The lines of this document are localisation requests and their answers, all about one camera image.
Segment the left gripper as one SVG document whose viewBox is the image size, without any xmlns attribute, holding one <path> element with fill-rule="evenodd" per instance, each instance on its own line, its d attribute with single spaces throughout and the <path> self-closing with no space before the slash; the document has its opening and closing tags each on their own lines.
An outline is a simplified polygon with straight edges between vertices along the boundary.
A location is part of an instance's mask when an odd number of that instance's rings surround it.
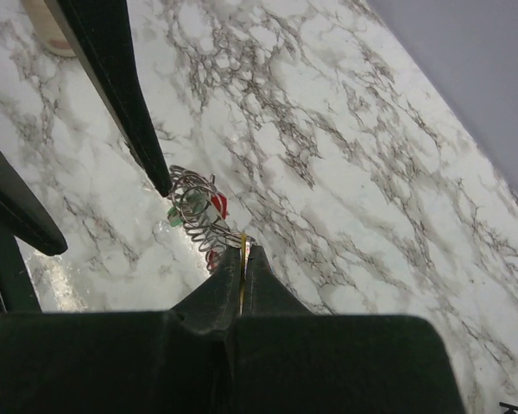
<svg viewBox="0 0 518 414">
<path fill-rule="evenodd" d="M 15 236 L 46 255 L 67 251 L 53 218 L 0 151 L 0 313 L 40 313 Z"/>
</svg>

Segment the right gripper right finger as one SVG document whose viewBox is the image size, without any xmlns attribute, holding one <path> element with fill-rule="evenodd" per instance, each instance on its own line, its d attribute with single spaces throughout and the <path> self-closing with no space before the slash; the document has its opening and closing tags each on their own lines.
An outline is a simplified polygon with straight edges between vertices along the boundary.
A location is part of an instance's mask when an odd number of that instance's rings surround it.
<svg viewBox="0 0 518 414">
<path fill-rule="evenodd" d="M 445 345 L 410 315 L 274 315 L 266 254 L 250 251 L 235 323 L 237 413 L 463 413 Z"/>
</svg>

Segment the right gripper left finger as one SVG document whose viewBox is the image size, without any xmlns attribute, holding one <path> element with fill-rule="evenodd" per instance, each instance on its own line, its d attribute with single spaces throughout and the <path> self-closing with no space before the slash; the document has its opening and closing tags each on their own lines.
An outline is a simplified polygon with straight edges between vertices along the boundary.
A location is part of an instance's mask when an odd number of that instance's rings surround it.
<svg viewBox="0 0 518 414">
<path fill-rule="evenodd" d="M 233 413 L 241 252 L 170 310 L 0 315 L 0 413 Z"/>
</svg>

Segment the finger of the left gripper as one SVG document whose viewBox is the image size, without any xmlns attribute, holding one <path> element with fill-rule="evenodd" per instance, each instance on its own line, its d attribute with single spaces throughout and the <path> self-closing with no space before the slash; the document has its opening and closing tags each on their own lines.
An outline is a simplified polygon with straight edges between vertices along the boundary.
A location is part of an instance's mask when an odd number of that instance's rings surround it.
<svg viewBox="0 0 518 414">
<path fill-rule="evenodd" d="M 57 1 L 55 21 L 123 134 L 135 161 L 163 196 L 172 180 L 142 94 L 125 1 Z"/>
</svg>

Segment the green key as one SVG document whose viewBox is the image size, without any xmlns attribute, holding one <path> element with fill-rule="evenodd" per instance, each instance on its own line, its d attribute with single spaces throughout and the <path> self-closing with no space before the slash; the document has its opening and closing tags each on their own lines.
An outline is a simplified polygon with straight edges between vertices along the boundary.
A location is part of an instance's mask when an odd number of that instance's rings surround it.
<svg viewBox="0 0 518 414">
<path fill-rule="evenodd" d="M 196 224 L 204 206 L 203 203 L 173 204 L 167 212 L 167 220 L 173 228 L 182 224 Z"/>
</svg>

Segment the grey curved keyring holder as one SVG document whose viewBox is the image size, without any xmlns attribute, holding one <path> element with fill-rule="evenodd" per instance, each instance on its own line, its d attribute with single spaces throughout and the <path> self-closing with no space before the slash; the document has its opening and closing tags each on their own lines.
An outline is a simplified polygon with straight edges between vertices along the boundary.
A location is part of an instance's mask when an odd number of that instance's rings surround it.
<svg viewBox="0 0 518 414">
<path fill-rule="evenodd" d="M 248 253 L 256 240 L 231 229 L 227 223 L 228 199 L 218 189 L 216 176 L 205 176 L 182 166 L 169 168 L 173 187 L 167 213 L 171 227 L 181 228 L 205 256 L 206 269 L 213 273 L 227 248 L 245 248 Z"/>
</svg>

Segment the small red key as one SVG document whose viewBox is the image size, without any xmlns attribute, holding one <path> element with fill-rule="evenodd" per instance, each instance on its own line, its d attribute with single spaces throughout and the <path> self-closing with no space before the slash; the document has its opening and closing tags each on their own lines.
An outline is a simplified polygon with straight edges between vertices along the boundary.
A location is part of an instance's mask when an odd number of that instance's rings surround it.
<svg viewBox="0 0 518 414">
<path fill-rule="evenodd" d="M 207 270 L 209 273 L 213 273 L 218 265 L 218 253 L 214 250 L 209 250 L 206 255 Z"/>
</svg>

